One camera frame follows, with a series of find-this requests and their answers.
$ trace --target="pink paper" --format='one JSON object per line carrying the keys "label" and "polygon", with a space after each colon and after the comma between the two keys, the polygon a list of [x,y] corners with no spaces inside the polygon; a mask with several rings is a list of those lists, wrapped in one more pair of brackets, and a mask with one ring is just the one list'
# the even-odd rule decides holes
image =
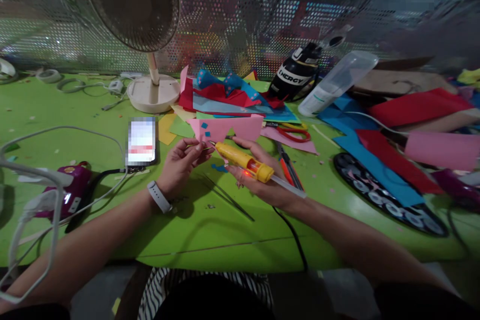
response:
{"label": "pink paper", "polygon": [[[307,142],[295,142],[293,140],[290,140],[289,138],[286,138],[282,134],[280,134],[277,129],[271,126],[264,127],[260,131],[260,135],[263,135],[266,138],[272,139],[272,140],[277,140],[278,142],[281,142],[282,144],[285,144],[291,148],[306,151],[308,153],[312,153],[315,155],[318,155],[319,153],[317,152],[317,149],[315,149],[315,144],[312,141],[307,141]],[[301,138],[301,136],[290,134],[294,138]]]}
{"label": "pink paper", "polygon": [[405,155],[420,163],[473,171],[480,155],[480,135],[411,131]]}
{"label": "pink paper", "polygon": [[198,141],[223,142],[230,128],[233,128],[239,138],[256,141],[260,136],[263,121],[263,116],[252,114],[250,117],[189,119],[186,122],[191,125]]}
{"label": "pink paper", "polygon": [[180,73],[180,94],[184,92],[185,85],[187,83],[187,73],[189,72],[189,66],[185,66]]}

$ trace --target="yellow glue gun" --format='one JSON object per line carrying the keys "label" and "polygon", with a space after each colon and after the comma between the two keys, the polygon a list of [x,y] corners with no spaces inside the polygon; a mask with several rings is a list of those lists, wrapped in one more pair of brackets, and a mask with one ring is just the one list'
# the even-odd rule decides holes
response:
{"label": "yellow glue gun", "polygon": [[255,180],[266,183],[272,178],[274,169],[265,165],[263,162],[255,160],[253,156],[223,142],[210,142],[215,145],[215,149],[218,150],[220,155],[234,165],[244,168]]}

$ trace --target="white watch strap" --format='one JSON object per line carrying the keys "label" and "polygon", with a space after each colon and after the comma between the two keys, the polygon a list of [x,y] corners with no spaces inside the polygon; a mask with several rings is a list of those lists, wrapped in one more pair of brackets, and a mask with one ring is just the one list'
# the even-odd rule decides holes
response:
{"label": "white watch strap", "polygon": [[172,210],[172,205],[167,201],[155,181],[150,181],[147,185],[151,197],[156,202],[162,213],[168,213]]}

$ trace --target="phone screen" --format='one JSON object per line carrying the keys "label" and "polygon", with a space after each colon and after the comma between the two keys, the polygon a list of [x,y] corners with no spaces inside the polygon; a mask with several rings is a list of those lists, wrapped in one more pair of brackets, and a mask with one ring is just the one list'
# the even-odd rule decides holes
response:
{"label": "phone screen", "polygon": [[128,122],[127,166],[148,166],[156,161],[154,117],[132,117]]}

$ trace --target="striped shorts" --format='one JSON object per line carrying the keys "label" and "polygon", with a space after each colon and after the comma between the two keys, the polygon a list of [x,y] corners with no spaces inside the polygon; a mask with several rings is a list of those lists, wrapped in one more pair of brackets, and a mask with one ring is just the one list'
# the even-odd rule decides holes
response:
{"label": "striped shorts", "polygon": [[273,309],[272,293],[267,275],[248,272],[207,272],[154,267],[143,291],[140,308],[138,309],[138,320],[152,320],[170,291],[182,281],[208,274],[225,277],[232,283],[250,290],[268,309]]}

